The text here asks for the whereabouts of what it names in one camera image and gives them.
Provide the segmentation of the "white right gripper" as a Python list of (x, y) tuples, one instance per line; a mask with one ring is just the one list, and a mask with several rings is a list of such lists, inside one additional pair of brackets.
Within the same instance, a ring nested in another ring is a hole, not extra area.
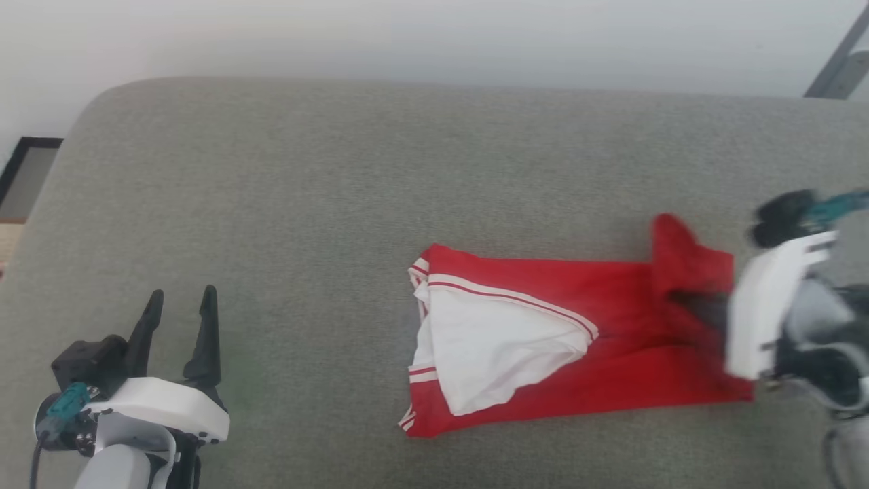
[(742, 380), (774, 371), (782, 324), (809, 269), (830, 257), (838, 232), (788, 240), (749, 260), (735, 290), (673, 292), (671, 298), (726, 340), (725, 370)]

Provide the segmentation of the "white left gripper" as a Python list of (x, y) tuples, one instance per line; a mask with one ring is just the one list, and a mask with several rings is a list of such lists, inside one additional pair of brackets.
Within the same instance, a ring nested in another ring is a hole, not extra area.
[(198, 488), (199, 449), (229, 439), (230, 417), (217, 392), (221, 348), (217, 289), (206, 286), (200, 328), (184, 384), (146, 377), (164, 291), (152, 292), (126, 350), (125, 381), (108, 400), (85, 405), (96, 425), (84, 488)]

